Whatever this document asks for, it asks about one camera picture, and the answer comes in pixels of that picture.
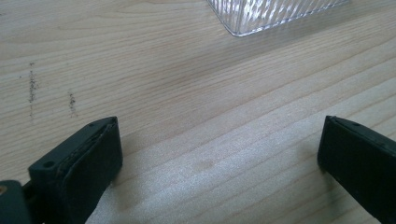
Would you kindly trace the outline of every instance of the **black clamp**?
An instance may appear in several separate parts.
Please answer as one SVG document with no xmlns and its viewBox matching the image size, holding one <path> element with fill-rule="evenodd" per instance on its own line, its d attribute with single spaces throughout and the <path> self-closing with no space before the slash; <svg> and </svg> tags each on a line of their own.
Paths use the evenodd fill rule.
<svg viewBox="0 0 396 224">
<path fill-rule="evenodd" d="M 84 223 L 122 166 L 117 118 L 92 122 L 29 167 L 0 181 L 0 223 Z"/>
<path fill-rule="evenodd" d="M 318 164 L 381 223 L 396 223 L 396 142 L 359 123 L 327 117 Z"/>
</svg>

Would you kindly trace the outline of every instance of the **dark stain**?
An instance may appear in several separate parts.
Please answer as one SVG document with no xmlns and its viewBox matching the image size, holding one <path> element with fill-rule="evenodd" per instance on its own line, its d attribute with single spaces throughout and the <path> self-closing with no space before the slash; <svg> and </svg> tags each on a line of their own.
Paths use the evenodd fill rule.
<svg viewBox="0 0 396 224">
<path fill-rule="evenodd" d="M 75 118 L 78 117 L 77 111 L 76 111 L 76 98 L 73 94 L 73 92 L 69 92 L 69 108 L 72 114 L 70 115 L 70 118 Z"/>
<path fill-rule="evenodd" d="M 196 162 L 192 168 L 194 169 L 195 172 L 201 173 L 202 171 L 208 170 L 212 168 L 215 165 L 213 161 L 199 161 Z"/>
<path fill-rule="evenodd" d="M 38 85 L 35 81 L 35 74 L 30 71 L 29 75 L 29 103 L 31 104 L 35 100 L 35 91 L 38 89 Z"/>
</svg>

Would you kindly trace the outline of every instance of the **clamp jaw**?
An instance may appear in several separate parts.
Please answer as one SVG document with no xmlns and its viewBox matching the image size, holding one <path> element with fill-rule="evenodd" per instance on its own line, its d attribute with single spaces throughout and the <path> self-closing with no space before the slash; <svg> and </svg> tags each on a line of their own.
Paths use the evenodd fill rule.
<svg viewBox="0 0 396 224">
<path fill-rule="evenodd" d="M 0 181 L 0 223 L 84 223 L 121 166 L 117 118 L 92 122 L 33 163 L 23 187 Z"/>
<path fill-rule="evenodd" d="M 328 116 L 318 164 L 381 223 L 396 223 L 396 142 L 359 123 Z"/>
</svg>

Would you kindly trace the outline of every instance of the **wooden table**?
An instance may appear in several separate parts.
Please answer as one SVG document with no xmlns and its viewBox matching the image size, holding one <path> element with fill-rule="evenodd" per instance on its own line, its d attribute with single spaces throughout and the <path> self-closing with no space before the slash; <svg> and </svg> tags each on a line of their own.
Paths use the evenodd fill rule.
<svg viewBox="0 0 396 224">
<path fill-rule="evenodd" d="M 396 3 L 250 35 L 204 0 L 0 2 L 0 179 L 85 124 L 124 165 L 89 223 L 376 223 L 316 162 L 326 115 L 396 139 Z"/>
</svg>

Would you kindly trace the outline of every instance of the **ribbed glass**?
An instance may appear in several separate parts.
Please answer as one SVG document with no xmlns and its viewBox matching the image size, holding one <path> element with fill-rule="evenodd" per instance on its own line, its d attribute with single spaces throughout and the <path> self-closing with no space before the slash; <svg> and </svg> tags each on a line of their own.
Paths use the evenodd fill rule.
<svg viewBox="0 0 396 224">
<path fill-rule="evenodd" d="M 348 0 L 207 0 L 236 36 L 249 35 L 334 7 Z"/>
</svg>

